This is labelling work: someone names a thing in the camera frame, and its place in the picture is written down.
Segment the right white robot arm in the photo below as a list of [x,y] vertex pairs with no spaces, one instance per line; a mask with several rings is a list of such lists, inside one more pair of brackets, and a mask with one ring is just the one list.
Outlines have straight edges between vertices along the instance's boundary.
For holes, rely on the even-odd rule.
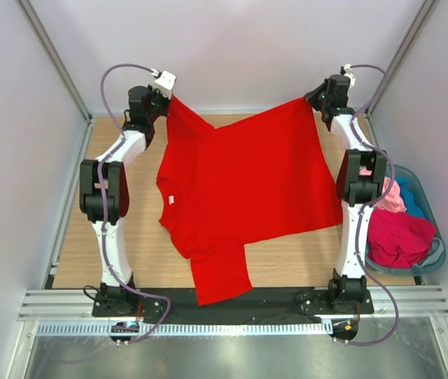
[[333,313],[371,314],[374,308],[364,271],[367,232],[374,210],[371,202],[382,196],[387,162],[366,138],[356,112],[348,106],[351,87],[348,74],[334,74],[308,92],[305,99],[321,113],[328,131],[344,149],[336,180],[343,214],[341,247],[328,282],[325,307]]

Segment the red t shirt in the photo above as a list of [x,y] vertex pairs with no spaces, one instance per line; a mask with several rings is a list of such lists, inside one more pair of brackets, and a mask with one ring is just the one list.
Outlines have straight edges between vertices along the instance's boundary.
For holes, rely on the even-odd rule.
[[190,262],[201,306],[250,291],[247,244],[343,219],[304,98],[221,127],[173,99],[167,139],[156,177],[160,224]]

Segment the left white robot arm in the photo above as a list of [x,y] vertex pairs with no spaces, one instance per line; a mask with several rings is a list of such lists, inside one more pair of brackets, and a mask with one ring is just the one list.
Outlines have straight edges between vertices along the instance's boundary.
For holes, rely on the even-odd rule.
[[126,257],[124,221],[130,207],[126,169],[145,152],[155,135],[154,123],[168,115],[171,90],[156,84],[128,91],[128,108],[117,140],[95,159],[80,164],[79,207],[91,223],[99,244],[102,276],[93,298],[94,317],[133,316],[144,301],[170,300],[138,290]]

